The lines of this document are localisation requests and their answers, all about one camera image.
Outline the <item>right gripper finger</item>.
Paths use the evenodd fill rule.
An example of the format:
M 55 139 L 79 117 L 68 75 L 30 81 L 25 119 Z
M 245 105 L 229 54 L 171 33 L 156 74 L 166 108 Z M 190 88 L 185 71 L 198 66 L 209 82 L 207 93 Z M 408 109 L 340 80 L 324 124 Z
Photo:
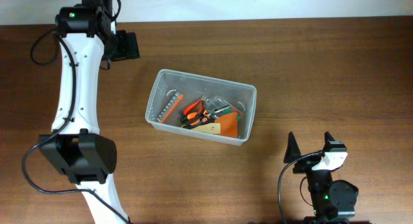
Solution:
M 301 151 L 298 147 L 296 138 L 293 134 L 293 132 L 288 133 L 288 143 L 287 143 L 287 149 L 285 152 L 285 157 L 283 159 L 284 163 L 291 163 L 296 159 L 299 159 L 301 157 Z
M 326 131 L 324 133 L 324 138 L 325 138 L 326 144 L 331 144 L 331 143 L 334 144 L 336 142 L 336 140 L 332 137 L 329 131 Z

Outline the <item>orange scraper wooden handle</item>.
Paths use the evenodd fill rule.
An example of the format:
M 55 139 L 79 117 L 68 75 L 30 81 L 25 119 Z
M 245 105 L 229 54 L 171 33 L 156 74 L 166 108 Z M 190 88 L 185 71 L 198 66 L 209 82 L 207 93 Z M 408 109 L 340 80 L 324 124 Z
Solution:
M 237 114 L 229 113 L 217 118 L 212 123 L 207 123 L 194 128 L 195 131 L 206 132 L 225 137 L 238 137 L 237 131 Z

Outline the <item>orange socket bit rail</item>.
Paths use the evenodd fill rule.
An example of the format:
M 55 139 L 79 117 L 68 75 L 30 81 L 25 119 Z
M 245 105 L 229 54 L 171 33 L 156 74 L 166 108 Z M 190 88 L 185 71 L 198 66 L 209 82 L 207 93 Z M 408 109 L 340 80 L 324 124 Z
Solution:
M 178 104 L 181 102 L 183 97 L 183 94 L 176 92 L 172 96 L 171 100 L 166 104 L 165 108 L 162 109 L 160 114 L 157 116 L 156 121 L 158 123 L 164 123 L 167 120 L 167 118 L 171 115 L 171 113 L 174 111 L 174 109 L 178 106 Z

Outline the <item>red small cutting pliers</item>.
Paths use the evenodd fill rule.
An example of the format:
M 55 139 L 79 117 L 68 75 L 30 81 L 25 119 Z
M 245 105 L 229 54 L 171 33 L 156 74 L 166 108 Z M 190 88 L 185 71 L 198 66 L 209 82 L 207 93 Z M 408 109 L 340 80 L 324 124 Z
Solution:
M 201 115 L 204 112 L 204 102 L 206 95 L 203 95 L 196 102 L 187 106 L 182 112 L 182 118 L 180 119 L 181 123 L 186 123 L 187 121 L 195 119 L 197 116 Z

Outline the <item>clear screwdriver set case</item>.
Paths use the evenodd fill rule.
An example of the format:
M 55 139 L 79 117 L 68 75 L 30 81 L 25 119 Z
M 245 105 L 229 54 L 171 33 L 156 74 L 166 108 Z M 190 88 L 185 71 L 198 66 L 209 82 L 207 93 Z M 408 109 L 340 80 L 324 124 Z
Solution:
M 242 111 L 238 110 L 235 106 L 231 105 L 228 101 L 220 96 L 207 97 L 205 99 L 205 105 L 206 109 L 211 112 L 215 112 L 216 110 L 227 106 L 227 108 L 222 111 L 219 116 L 223 116 L 229 113 L 236 113 L 237 120 L 239 121 L 243 115 Z

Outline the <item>orange black long-nose pliers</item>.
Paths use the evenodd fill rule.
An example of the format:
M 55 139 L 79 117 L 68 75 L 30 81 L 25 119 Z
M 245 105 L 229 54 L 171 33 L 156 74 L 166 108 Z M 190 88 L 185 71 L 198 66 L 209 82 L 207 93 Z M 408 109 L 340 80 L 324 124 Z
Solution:
M 182 119 L 182 128 L 193 129 L 201 125 L 213 123 L 217 118 L 223 115 L 223 112 L 229 108 L 228 105 L 214 110 L 203 110 L 202 112 L 191 112 Z

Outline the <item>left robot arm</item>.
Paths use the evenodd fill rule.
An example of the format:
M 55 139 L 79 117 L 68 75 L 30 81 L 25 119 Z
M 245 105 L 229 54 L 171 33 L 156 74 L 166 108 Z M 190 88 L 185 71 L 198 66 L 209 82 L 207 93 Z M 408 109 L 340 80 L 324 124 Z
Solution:
M 101 62 L 139 58 L 136 35 L 117 30 L 119 0 L 62 7 L 49 32 L 61 48 L 62 75 L 52 130 L 35 146 L 84 195 L 96 223 L 130 223 L 114 183 L 116 144 L 100 135 L 97 88 Z

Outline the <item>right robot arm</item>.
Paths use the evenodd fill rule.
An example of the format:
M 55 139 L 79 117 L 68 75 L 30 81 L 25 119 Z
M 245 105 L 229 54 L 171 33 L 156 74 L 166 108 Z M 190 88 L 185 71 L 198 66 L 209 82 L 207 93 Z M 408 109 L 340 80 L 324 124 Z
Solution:
M 303 181 L 308 183 L 314 215 L 305 217 L 304 223 L 349 223 L 350 218 L 355 216 L 354 206 L 359 189 L 345 180 L 332 179 L 332 173 L 343 166 L 348 156 L 347 148 L 344 142 L 335 140 L 329 132 L 325 132 L 324 138 L 322 150 L 302 155 L 294 134 L 288 134 L 283 160 L 286 166 L 277 183 L 277 199 L 283 223 L 287 219 L 281 204 L 281 182 L 290 166 L 294 167 L 294 174 L 304 174 Z

